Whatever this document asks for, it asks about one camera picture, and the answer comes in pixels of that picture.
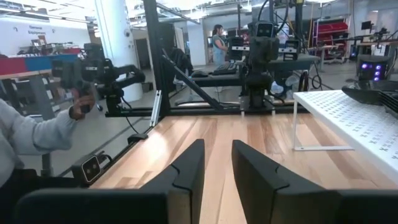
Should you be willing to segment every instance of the white pegboard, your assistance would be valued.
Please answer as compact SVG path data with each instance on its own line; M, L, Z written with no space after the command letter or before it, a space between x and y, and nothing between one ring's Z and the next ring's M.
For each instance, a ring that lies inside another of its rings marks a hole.
M398 184L398 119L383 106L358 103L341 90L294 93L294 99Z

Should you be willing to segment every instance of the white wall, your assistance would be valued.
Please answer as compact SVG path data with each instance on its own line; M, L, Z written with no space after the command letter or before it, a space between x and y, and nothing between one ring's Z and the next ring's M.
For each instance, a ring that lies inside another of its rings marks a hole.
M241 26L245 26L252 21L252 17L241 14ZM213 30L214 25L221 24L224 29L238 27L238 15L209 17L203 20L206 30Z
M201 24L187 22L188 38L191 63L193 66L206 65L207 58L207 38L205 37L205 27L203 21Z
M87 25L81 22L60 19L42 22L20 17L1 17L0 27L0 52L4 55L17 54L19 47L32 45L31 40L38 39L38 35L45 35L47 43L73 42L80 47L90 43Z
M182 29L182 32L188 32L186 21L174 22L174 27Z

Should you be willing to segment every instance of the gray sweater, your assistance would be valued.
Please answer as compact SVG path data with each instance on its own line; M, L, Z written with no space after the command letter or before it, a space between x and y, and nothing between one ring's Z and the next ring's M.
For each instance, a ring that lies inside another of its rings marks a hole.
M68 110L59 112L54 119L37 123L0 100L0 187L14 169L24 167L18 155L41 155L71 148L75 124Z

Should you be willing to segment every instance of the person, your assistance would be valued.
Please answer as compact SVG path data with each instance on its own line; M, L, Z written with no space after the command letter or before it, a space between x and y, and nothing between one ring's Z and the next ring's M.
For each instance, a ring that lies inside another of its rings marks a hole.
M213 29L213 37L212 37L212 44L213 44L213 61L217 67L220 65L224 65L225 63L225 56L228 51L228 47L226 46L225 42L221 38L223 35L224 29L222 25L215 25ZM216 87L215 91L222 91L222 87Z
M68 110L59 112L56 118L35 122L24 117L5 101L0 100L0 223L10 223L17 201L25 194L46 187L77 187L73 179L39 177L35 170L24 169L20 155L41 155L56 149L70 149L72 132L76 123L85 117L80 106L92 109L93 94L79 97Z

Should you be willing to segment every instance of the wooden board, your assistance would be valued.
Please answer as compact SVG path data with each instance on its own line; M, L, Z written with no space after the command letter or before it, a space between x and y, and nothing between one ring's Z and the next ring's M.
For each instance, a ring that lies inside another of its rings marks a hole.
M246 223L232 171L234 139L328 189L397 188L355 151L292 151L292 120L292 114L166 117L149 133L149 139L127 152L91 188L139 188L198 138L206 146L202 224ZM303 145L345 145L310 114L298 116L297 137Z

